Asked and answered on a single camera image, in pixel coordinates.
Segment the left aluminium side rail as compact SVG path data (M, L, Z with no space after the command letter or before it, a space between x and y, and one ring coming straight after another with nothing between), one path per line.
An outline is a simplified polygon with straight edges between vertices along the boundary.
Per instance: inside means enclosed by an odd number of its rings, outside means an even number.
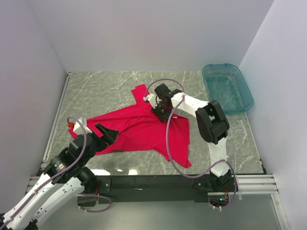
M68 87L68 84L69 84L69 81L70 81L71 74L72 74L71 71L67 72L67 77L66 77L65 84L64 84L64 87L63 87L63 90L62 90L62 93L61 93L61 97L60 97L60 100L59 100L56 116L55 116L55 119L54 119L54 122L53 122L53 125L52 125L52 129L51 129L48 141L47 141L45 153L44 153L41 165L40 165L41 170L43 170L47 166L51 146L52 146L52 143L53 143L53 140L54 140L55 131L56 131L56 128L57 128L57 125L58 125L58 122L59 122L60 111L61 111L61 108L62 108L62 105L63 105L63 100L64 100L64 97L65 97L65 94L66 94L66 91L67 91L67 87Z

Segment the red t shirt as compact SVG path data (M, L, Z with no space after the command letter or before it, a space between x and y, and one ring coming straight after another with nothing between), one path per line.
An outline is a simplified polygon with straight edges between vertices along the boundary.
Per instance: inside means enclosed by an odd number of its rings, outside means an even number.
M101 133L95 128L100 123L106 128L118 130L119 135L114 144L99 154L114 151L143 151L155 150L167 161L173 159L184 168L191 166L189 156L189 120L188 118L173 115L170 123L170 151L166 151L166 123L161 122L152 112L151 105L143 100L146 86L136 86L132 91L135 104L122 109L87 119L87 127L99 137Z

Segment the teal plastic basin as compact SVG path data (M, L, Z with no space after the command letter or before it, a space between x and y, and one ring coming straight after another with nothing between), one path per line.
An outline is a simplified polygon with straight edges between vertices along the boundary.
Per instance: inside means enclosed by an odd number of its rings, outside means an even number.
M225 114L239 114L253 106L253 98L238 67L232 64L209 64L202 76L209 100L219 102Z

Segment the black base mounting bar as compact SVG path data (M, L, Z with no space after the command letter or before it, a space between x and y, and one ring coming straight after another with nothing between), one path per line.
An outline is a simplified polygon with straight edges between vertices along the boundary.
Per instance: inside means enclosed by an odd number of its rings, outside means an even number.
M113 202L194 201L208 203L209 194L229 195L238 187L232 176L221 182L211 175L189 179L181 175L97 176L85 194L101 195Z

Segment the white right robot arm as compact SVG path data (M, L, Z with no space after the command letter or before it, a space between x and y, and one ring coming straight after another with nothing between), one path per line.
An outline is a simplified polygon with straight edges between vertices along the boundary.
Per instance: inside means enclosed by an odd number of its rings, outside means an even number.
M160 121L166 122L166 151L170 156L170 123L174 112L184 111L197 120L200 136L207 142L211 165L203 173L195 176L184 174L189 179L204 178L198 187L210 192L224 191L229 183L236 179L233 168L227 160L226 139L230 128L229 122L217 101L202 101L187 95L184 89L170 90L165 84L157 86L154 93L145 93L144 101L151 105L151 111Z

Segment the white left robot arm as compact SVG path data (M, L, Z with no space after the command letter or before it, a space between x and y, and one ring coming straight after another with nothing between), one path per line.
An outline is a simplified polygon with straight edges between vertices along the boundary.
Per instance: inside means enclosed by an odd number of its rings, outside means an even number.
M0 216L2 230L36 230L54 211L76 195L98 196L97 176L86 167L97 152L114 144L119 131L96 124L102 136L81 126L68 147L54 157L32 189Z

